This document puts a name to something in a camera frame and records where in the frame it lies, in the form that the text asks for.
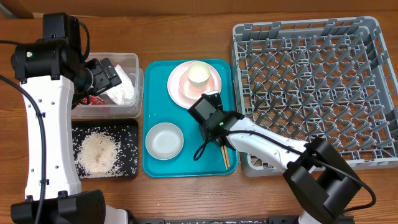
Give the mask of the red foil wrapper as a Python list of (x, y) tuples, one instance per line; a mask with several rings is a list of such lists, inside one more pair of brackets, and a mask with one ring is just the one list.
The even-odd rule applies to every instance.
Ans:
[(90, 95), (89, 98), (84, 98), (80, 102), (81, 105), (106, 105), (106, 102), (98, 96)]

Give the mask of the white paper napkin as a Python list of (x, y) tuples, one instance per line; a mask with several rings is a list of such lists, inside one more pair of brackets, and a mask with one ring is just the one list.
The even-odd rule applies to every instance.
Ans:
[(128, 105), (135, 100), (135, 90), (131, 79), (126, 75), (120, 65), (116, 65), (115, 70), (121, 79), (121, 84), (105, 91), (105, 95), (117, 105)]

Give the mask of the wooden chopstick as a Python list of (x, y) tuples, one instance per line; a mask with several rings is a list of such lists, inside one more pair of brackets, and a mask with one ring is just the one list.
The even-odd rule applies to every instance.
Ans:
[(225, 164), (227, 169), (230, 168), (230, 163), (229, 163), (229, 155), (228, 155), (228, 148), (224, 146), (224, 158), (225, 158)]
[(221, 146), (221, 153), (222, 153), (222, 156), (223, 156), (224, 166), (228, 170), (229, 166), (228, 166), (228, 160), (226, 158), (226, 151), (225, 151), (225, 147), (224, 146)]

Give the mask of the grey bowl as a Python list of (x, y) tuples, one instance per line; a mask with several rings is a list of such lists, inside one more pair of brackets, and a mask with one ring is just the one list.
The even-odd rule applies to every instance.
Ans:
[(180, 153), (184, 145), (184, 136), (175, 124), (159, 123), (148, 131), (145, 145), (153, 158), (165, 161)]

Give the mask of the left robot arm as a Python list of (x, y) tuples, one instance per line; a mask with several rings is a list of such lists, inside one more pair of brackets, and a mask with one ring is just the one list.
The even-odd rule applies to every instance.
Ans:
[(13, 87), (24, 97), (29, 136), (25, 200), (11, 206), (15, 223), (134, 223), (129, 210), (84, 192), (75, 167), (71, 113), (82, 101), (121, 83), (109, 59), (89, 59), (84, 23), (63, 12), (43, 17), (43, 37), (17, 44)]

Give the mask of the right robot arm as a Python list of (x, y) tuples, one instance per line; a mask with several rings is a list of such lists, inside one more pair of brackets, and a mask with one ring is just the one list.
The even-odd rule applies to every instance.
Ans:
[(225, 111), (220, 94), (203, 94), (188, 113), (200, 125), (204, 143), (245, 152), (279, 169), (303, 208), (297, 223), (338, 223), (343, 214), (370, 208), (376, 194), (323, 138), (289, 139), (255, 124), (237, 111)]

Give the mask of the clear plastic waste bin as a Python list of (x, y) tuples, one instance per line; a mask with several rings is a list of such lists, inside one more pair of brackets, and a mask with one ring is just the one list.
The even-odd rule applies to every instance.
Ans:
[(134, 53), (101, 52), (90, 53), (88, 60), (109, 58), (113, 66), (119, 65), (134, 87), (131, 102), (118, 105), (107, 94), (102, 93), (96, 99), (103, 100), (104, 105), (78, 105), (72, 110), (72, 119), (113, 119), (137, 118), (141, 113), (144, 92), (144, 75), (139, 67), (139, 57)]

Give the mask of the small pink saucer plate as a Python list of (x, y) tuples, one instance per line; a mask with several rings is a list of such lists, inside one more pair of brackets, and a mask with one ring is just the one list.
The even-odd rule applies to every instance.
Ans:
[(184, 72), (179, 81), (179, 88), (181, 93), (187, 98), (192, 100), (198, 100), (203, 93), (213, 91), (215, 89), (215, 83), (213, 77), (210, 76), (208, 83), (205, 85), (205, 88), (199, 90), (190, 83), (187, 73)]

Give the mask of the white ceramic cup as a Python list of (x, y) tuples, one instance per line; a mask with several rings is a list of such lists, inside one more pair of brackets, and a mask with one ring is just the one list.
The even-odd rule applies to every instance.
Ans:
[(187, 77), (195, 88), (204, 89), (210, 79), (210, 67), (205, 62), (195, 61), (188, 66)]

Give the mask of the teal plastic serving tray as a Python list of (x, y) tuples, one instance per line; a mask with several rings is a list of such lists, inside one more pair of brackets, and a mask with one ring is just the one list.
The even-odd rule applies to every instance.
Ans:
[[(149, 64), (144, 75), (144, 107), (142, 137), (142, 167), (145, 173), (155, 178), (201, 177), (229, 175), (239, 163), (239, 153), (228, 149), (230, 167), (223, 162), (221, 148), (209, 143), (197, 161), (194, 153), (204, 143), (199, 124), (191, 117), (186, 108), (176, 104), (169, 95), (168, 80), (170, 74), (184, 72), (190, 60), (164, 60)], [(181, 152), (172, 159), (158, 160), (152, 157), (146, 148), (148, 131), (159, 123), (176, 125), (184, 136)]]

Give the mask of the grey plastic dish rack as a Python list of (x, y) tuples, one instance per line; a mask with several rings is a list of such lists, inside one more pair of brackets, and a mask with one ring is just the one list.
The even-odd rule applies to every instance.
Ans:
[(237, 24), (236, 109), (287, 138), (332, 143), (356, 170), (397, 166), (397, 72), (373, 17)]

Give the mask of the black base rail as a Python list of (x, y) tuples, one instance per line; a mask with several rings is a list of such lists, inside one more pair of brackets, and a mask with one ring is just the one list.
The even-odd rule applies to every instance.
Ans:
[(298, 216), (270, 216), (267, 218), (237, 218), (237, 219), (188, 219), (165, 220), (163, 218), (137, 219), (139, 224), (296, 224)]

